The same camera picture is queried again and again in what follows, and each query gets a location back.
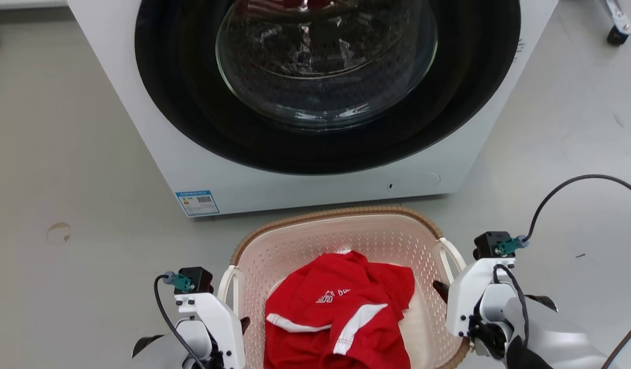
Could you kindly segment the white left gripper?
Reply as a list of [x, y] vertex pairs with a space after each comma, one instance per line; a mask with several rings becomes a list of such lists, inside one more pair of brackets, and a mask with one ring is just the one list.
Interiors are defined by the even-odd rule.
[[[209, 292], [176, 294], [175, 301], [178, 312], [196, 316], [195, 321], [177, 323], [175, 329], [199, 359], [220, 363], [223, 369], [245, 369], [243, 335], [250, 326], [249, 317], [239, 319], [226, 303]], [[161, 337], [138, 339], [132, 357]]]

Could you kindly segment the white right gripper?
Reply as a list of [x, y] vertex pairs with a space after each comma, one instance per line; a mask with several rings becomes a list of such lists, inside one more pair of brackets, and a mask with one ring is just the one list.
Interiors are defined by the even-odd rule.
[[[449, 287], [446, 283], [433, 281], [432, 286], [447, 304], [446, 327], [454, 335], [471, 337], [475, 317], [482, 324], [495, 324], [498, 331], [508, 340], [513, 329], [504, 317], [503, 309], [510, 299], [516, 297], [516, 291], [506, 272], [496, 272], [498, 282], [494, 282], [493, 270], [496, 265], [509, 267], [515, 258], [482, 258], [468, 265], [454, 279]], [[542, 312], [544, 308], [557, 313], [556, 304], [548, 296], [525, 295], [529, 312]]]

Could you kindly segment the pink perforated plastic laundry basket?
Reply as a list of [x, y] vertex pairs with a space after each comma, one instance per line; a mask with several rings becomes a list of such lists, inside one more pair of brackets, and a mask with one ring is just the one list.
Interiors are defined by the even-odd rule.
[[217, 296], [248, 317], [245, 369], [263, 369], [266, 299], [293, 271], [322, 254], [354, 250], [371, 262], [409, 267], [415, 295], [399, 324], [412, 369], [457, 369], [470, 342], [448, 332], [446, 304], [435, 281], [453, 281], [450, 264], [466, 266], [440, 228], [416, 210], [398, 206], [355, 207], [278, 220], [240, 242], [222, 276]]

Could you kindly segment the blue white energy label sticker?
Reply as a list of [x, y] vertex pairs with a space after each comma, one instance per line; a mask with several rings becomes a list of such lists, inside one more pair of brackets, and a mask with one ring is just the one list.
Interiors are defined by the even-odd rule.
[[206, 217], [220, 213], [211, 191], [175, 192], [187, 217]]

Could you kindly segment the red white sports shirt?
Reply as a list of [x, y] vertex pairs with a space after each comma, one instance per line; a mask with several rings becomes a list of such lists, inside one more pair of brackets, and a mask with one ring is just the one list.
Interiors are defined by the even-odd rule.
[[414, 290], [409, 267], [320, 255], [267, 299], [264, 369], [411, 369], [399, 323]]

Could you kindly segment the white front-load washing machine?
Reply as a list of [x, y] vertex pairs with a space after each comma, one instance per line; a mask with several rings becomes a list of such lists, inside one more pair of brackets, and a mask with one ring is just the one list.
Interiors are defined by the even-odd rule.
[[171, 191], [211, 191], [220, 211], [217, 215], [458, 191], [558, 4], [558, 0], [521, 0], [522, 28], [505, 79], [486, 105], [451, 135], [412, 156], [376, 168], [299, 175], [259, 170], [218, 156], [166, 119], [138, 71], [135, 21], [141, 0], [68, 2]]

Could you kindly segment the black round glass washer door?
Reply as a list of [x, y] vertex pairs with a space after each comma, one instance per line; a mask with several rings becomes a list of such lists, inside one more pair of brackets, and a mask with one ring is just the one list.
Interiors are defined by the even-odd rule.
[[141, 0], [135, 56], [166, 119], [259, 170], [412, 156], [477, 114], [514, 60], [521, 0]]

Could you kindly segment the grey stand leg with castor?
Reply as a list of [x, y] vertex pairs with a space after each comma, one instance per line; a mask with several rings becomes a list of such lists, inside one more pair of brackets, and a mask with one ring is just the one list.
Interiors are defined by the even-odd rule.
[[627, 38], [631, 35], [631, 21], [625, 14], [622, 5], [620, 5], [620, 1], [599, 0], [599, 2], [604, 6], [613, 23], [606, 37], [606, 42], [615, 47], [624, 45]]

